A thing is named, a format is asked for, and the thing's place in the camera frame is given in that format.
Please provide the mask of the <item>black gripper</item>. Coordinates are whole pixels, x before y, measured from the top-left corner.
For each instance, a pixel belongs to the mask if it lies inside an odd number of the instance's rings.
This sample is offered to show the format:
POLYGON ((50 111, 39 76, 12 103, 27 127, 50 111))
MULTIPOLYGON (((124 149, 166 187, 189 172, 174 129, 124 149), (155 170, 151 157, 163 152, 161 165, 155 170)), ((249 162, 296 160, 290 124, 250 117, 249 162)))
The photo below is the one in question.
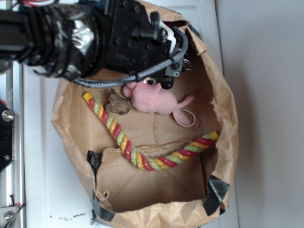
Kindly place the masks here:
POLYGON ((167 27, 158 11, 147 14, 136 0, 101 0, 105 67, 128 76, 118 83, 144 82, 170 89, 180 76, 188 39, 176 26, 167 27))

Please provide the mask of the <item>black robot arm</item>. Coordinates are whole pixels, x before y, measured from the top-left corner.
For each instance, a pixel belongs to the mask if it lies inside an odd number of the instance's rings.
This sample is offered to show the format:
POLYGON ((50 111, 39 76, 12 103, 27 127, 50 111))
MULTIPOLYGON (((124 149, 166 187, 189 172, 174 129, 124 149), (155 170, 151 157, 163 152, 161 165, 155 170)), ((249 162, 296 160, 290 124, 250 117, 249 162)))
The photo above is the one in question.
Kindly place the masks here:
POLYGON ((0 12, 1 71, 17 61, 89 88, 147 81, 170 89, 184 70, 186 35, 136 0, 17 4, 0 12))

